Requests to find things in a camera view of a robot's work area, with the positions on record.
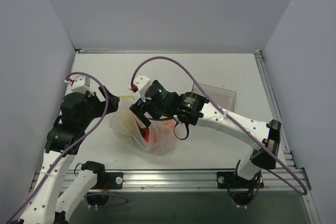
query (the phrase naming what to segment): black mounting bracket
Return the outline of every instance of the black mounting bracket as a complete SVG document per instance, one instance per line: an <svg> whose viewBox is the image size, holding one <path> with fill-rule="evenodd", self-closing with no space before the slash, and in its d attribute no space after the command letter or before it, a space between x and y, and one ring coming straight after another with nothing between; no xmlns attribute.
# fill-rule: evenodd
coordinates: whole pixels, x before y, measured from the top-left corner
<svg viewBox="0 0 336 224"><path fill-rule="evenodd" d="M266 124L266 127L269 128L269 133L267 139L263 140L263 144L269 151L278 156L280 148L281 123L277 120L272 120ZM268 170L275 169L277 163L275 159L263 149L253 150L250 160L255 166Z"/></svg>
<svg viewBox="0 0 336 224"><path fill-rule="evenodd" d="M105 179L107 182L109 182L106 188L100 185L95 185L92 189L106 189L106 190L122 189L122 184L124 181L124 173L106 172Z"/></svg>
<svg viewBox="0 0 336 224"><path fill-rule="evenodd" d="M65 214L65 211L55 212L54 224L69 224L69 222L65 220Z"/></svg>
<svg viewBox="0 0 336 224"><path fill-rule="evenodd" d="M81 170L90 170L94 174L97 174L97 183L96 187L104 187L107 182L105 166L103 164L94 162L94 161L86 161L85 164L82 165Z"/></svg>
<svg viewBox="0 0 336 224"><path fill-rule="evenodd" d="M219 189L250 189L256 185L256 179L246 180L232 172L217 172L217 186ZM264 188L261 180L259 188Z"/></svg>

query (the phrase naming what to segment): white wall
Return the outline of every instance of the white wall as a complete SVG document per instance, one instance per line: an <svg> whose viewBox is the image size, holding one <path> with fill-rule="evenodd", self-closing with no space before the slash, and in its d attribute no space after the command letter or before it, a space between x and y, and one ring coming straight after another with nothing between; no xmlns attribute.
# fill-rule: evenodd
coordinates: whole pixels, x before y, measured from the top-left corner
<svg viewBox="0 0 336 224"><path fill-rule="evenodd" d="M49 0L0 0L0 223L26 199L74 49Z"/></svg>
<svg viewBox="0 0 336 224"><path fill-rule="evenodd" d="M264 53L295 161L335 223L336 0L292 0Z"/></svg>
<svg viewBox="0 0 336 224"><path fill-rule="evenodd" d="M76 48L254 52L290 0L50 0Z"/></svg>

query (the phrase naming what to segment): translucent plastic bag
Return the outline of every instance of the translucent plastic bag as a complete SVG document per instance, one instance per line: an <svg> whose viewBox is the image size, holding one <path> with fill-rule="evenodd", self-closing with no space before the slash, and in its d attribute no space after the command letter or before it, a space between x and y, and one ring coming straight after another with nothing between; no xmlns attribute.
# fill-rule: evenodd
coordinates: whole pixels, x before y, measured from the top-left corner
<svg viewBox="0 0 336 224"><path fill-rule="evenodd" d="M176 143L174 135L176 122L174 120L152 121L148 128L143 128L141 121L129 109L132 103L133 101L130 100L119 103L119 108L110 121L113 131L132 136L145 151L153 154L161 155L173 149Z"/></svg>

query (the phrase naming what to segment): white table surface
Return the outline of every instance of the white table surface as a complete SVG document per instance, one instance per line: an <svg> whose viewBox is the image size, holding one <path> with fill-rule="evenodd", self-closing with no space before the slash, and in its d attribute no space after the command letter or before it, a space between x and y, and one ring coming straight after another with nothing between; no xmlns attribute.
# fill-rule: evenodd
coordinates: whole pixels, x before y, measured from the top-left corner
<svg viewBox="0 0 336 224"><path fill-rule="evenodd" d="M114 95L131 94L130 79L145 59L158 54L78 54L72 71L83 71L97 77ZM272 119L264 87L253 54L160 54L178 60L202 84L237 92L235 113L269 122ZM166 60L147 63L140 71L152 80L158 79L168 91L191 91L192 81L177 65ZM98 91L98 85L91 82ZM212 169L234 168L249 152L245 143L221 132L191 127L185 141L176 140L176 148L155 156L146 153L130 139L117 138L109 128L111 115L82 143L70 169L78 162L91 160L105 164L106 169ZM283 151L279 158L285 161Z"/></svg>

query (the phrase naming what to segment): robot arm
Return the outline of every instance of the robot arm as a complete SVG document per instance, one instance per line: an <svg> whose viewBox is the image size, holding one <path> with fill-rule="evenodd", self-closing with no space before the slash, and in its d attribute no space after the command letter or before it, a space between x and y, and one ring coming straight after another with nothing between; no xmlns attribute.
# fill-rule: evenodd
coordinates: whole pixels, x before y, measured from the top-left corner
<svg viewBox="0 0 336 224"><path fill-rule="evenodd" d="M252 151L246 158L238 162L236 174L246 180L253 179L261 169L275 168L276 161L227 116L230 115L237 120L276 156L280 144L280 122L276 120L269 123L258 122L225 109L223 109L224 114L221 114L205 97L192 92L181 95L168 92L157 80L151 82L146 76L135 78L132 91L139 91L141 97L130 107L130 110L146 127L151 124L145 116L147 112L154 120L165 116L175 119L179 123L184 123L186 127L191 124L212 128L245 142L251 146Z"/></svg>
<svg viewBox="0 0 336 224"><path fill-rule="evenodd" d="M58 201L66 172L78 153L80 144L62 157L55 168L47 174L47 171L59 155L84 136L85 130L92 120L102 116L106 104L106 101L99 101L96 94L90 90L89 78L77 76L70 84L72 93L64 97L61 104L61 115L57 117L54 127L47 135L44 160L34 190L45 175L48 177L35 197L28 203L20 219L11 223L56 223L54 221L57 220L60 212L55 212L55 209L61 212L64 211L68 219L78 204L78 199L82 199L87 191L99 181L95 172L90 170L89 167L83 166L87 169L81 171L81 175L83 173L86 175L79 176L74 181L75 184L70 186L61 196L61 200ZM119 98L113 96L108 91L107 94L109 98L107 113L115 112L118 109Z"/></svg>

